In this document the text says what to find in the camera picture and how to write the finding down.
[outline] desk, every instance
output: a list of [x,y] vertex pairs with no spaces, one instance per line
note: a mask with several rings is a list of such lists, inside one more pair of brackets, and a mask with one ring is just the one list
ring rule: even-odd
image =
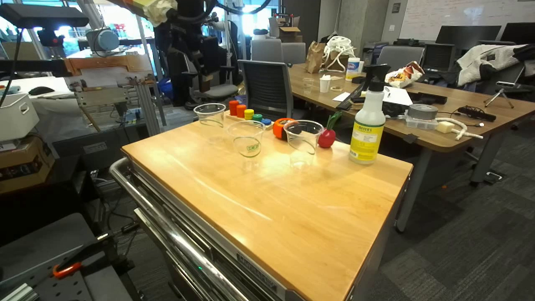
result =
[[[129,143],[124,152],[158,193],[171,197],[166,207],[181,210],[201,234],[210,232],[203,240],[238,259],[241,270],[265,270],[261,277],[276,295],[288,299],[292,290],[298,299],[338,301],[355,285],[360,290],[367,270],[378,267],[392,229],[387,220],[412,165],[387,155],[375,165],[353,163],[350,145],[337,142],[298,168],[290,163],[293,148],[271,132],[261,153],[248,160],[225,140],[210,140],[206,130],[195,122]],[[123,182],[116,163],[113,173]]]
[[[332,91],[322,93],[320,91],[320,73],[308,73],[305,68],[305,63],[293,65],[290,68],[290,80],[295,96],[303,98],[307,101],[317,103],[323,108],[335,108],[340,101],[335,101],[333,98],[342,91],[352,91],[357,88],[355,83],[347,80],[335,80],[332,86],[335,86]],[[415,81],[409,86],[410,91],[425,91],[425,93],[435,93],[435,95],[445,95],[449,96],[449,101],[445,105],[439,105],[439,112],[455,112],[462,105],[474,105],[485,108],[484,101],[489,100],[492,95],[485,93],[474,93],[467,90],[459,88],[447,88],[447,86],[437,86],[437,85],[427,85]],[[480,160],[474,170],[472,182],[480,183],[485,178],[487,170],[490,168],[490,163],[507,133],[507,128],[535,112],[534,101],[526,100],[512,100],[516,108],[509,106],[509,101],[506,98],[499,98],[485,110],[497,115],[495,122],[485,122],[485,127],[474,127],[470,128],[475,133],[485,135],[485,147],[484,153],[480,155]],[[457,117],[462,122],[474,123],[475,120],[467,117]],[[467,145],[472,138],[464,137],[460,140],[455,138],[452,133],[440,133],[435,130],[424,130],[424,128],[414,128],[409,127],[404,120],[387,120],[385,132],[414,140],[415,143],[422,145],[422,153],[419,157],[419,162],[415,163],[412,183],[407,192],[407,198],[404,200],[404,207],[400,210],[397,227],[400,230],[405,230],[410,212],[414,209],[414,203],[417,200],[417,195],[420,192],[422,180],[425,177],[425,172],[429,168],[430,158],[434,152],[454,152],[460,147]]]

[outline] table leg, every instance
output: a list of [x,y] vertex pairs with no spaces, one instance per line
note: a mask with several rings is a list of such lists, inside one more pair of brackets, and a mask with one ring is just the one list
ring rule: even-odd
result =
[[507,130],[495,132],[489,135],[484,152],[479,157],[479,162],[474,168],[472,183],[482,183],[485,180],[487,172],[490,170],[492,160],[495,158],[504,138],[507,135]]
[[415,168],[414,168],[414,175],[410,178],[410,183],[407,187],[407,193],[405,193],[405,198],[402,202],[402,207],[400,207],[400,212],[399,212],[399,217],[397,217],[397,229],[400,232],[405,230],[407,227],[407,222],[409,222],[409,217],[414,210],[414,205],[417,202],[417,197],[420,193],[420,187],[422,187],[422,182],[424,182],[424,175],[430,165],[430,160],[432,160],[432,155],[434,155],[434,150],[430,148],[422,148],[420,150],[420,157],[415,163]]

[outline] gray floor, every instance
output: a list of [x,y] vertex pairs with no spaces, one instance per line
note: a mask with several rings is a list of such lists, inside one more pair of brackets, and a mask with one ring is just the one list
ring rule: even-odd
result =
[[[169,108],[169,127],[195,118]],[[535,122],[512,130],[494,168],[506,178],[494,185],[469,183],[470,160],[450,180],[419,198],[409,229],[392,234],[372,299],[535,299]],[[121,197],[119,210],[134,202]],[[111,215],[119,227],[131,220]],[[133,235],[121,240],[123,250]],[[159,249],[138,230],[128,252],[129,270],[146,299],[178,299]]]

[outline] white box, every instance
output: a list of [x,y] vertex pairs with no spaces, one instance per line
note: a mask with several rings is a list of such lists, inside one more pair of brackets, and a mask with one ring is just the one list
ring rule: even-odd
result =
[[27,93],[7,95],[0,106],[0,140],[16,140],[29,135],[39,115]]

